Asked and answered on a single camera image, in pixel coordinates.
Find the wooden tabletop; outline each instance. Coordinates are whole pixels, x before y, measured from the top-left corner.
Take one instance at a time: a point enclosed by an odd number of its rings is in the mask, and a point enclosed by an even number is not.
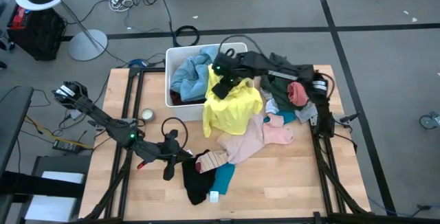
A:
[[[333,76],[330,65],[315,65],[315,69]],[[124,95],[128,80],[128,69],[112,69],[107,85],[103,110],[118,118],[122,113]],[[133,113],[137,80],[133,81],[129,116]],[[146,73],[142,89],[140,111],[150,108],[155,119],[144,128],[149,142],[163,142],[160,128],[162,122],[173,116],[165,105],[165,73]],[[338,88],[331,96],[330,109],[343,114]],[[219,150],[215,142],[222,131],[213,129],[210,138],[205,138],[201,121],[186,122],[189,139],[185,149],[194,154],[205,149]],[[193,206],[186,195],[182,167],[176,165],[175,176],[170,181],[162,179],[165,163],[154,161],[136,171],[141,159],[134,155],[125,221],[190,220],[190,219],[259,219],[312,216],[319,211],[325,216],[324,200],[320,187],[318,168],[314,155],[309,124],[299,121],[288,124],[294,130],[294,142],[290,145],[269,144],[249,159],[236,165],[234,176],[226,195],[220,195],[218,203],[203,203]],[[179,130],[177,138],[181,143],[185,132],[180,124],[171,122],[166,129]],[[337,126],[335,133],[351,137],[347,129]],[[96,139],[95,146],[108,138],[103,134]],[[331,139],[340,182],[357,201],[369,211],[370,206],[362,181],[358,161],[351,142],[334,137]],[[109,185],[114,141],[108,141],[93,152],[89,175],[82,198],[80,217],[86,216],[101,199]],[[329,182],[333,211],[336,211],[334,189]],[[113,216],[116,215],[120,188],[115,193]]]

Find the black sock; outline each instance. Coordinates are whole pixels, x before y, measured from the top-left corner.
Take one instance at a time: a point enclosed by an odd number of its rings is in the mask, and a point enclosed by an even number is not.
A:
[[[205,152],[196,155],[195,158],[181,163],[186,193],[188,194],[188,198],[193,205],[197,205],[205,201],[206,195],[209,193],[209,190],[215,181],[216,168],[204,173],[199,173],[195,169],[195,162],[197,161],[197,158],[206,154],[207,152],[209,152],[209,150],[205,150]]]

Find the blue cloth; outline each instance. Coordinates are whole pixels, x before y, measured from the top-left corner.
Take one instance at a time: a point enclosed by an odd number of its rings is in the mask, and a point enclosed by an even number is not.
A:
[[[226,163],[215,172],[215,181],[210,191],[217,191],[219,194],[226,194],[228,191],[229,182],[234,175],[235,165]]]
[[[289,124],[296,119],[295,113],[293,111],[279,111],[275,115],[280,115],[284,118],[284,124]],[[269,122],[270,117],[265,117],[264,122]]]
[[[217,56],[217,46],[201,48],[198,56],[188,57],[171,78],[170,89],[180,93],[182,102],[203,100],[208,90],[208,65]]]

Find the black box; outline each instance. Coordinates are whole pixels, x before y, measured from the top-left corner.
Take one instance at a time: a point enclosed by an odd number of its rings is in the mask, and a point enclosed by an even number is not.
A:
[[[52,8],[31,11],[16,6],[8,36],[35,60],[55,60],[65,28],[64,20]]]

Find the teal cloth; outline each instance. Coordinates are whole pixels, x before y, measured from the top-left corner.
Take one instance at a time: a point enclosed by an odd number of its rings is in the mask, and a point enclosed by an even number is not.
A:
[[[235,171],[235,165],[226,163],[215,172],[215,181],[210,191],[217,191],[219,194],[226,194],[229,182]]]
[[[280,115],[284,118],[284,124],[289,124],[296,119],[295,113],[293,111],[279,111],[275,115]],[[270,117],[265,117],[264,122],[269,122]]]

